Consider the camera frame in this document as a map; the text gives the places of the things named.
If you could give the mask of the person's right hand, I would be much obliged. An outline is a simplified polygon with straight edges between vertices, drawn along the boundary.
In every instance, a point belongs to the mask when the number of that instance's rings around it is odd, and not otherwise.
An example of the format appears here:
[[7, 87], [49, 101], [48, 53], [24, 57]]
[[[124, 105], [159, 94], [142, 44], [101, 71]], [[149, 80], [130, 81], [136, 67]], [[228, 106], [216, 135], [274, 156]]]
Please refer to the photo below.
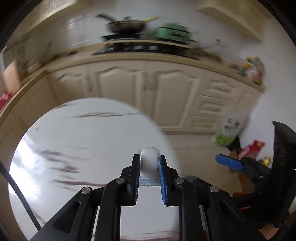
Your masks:
[[285, 226], [281, 225], [279, 228], [274, 227], [272, 224], [267, 224], [265, 227], [259, 229], [266, 240], [282, 240], [285, 232]]

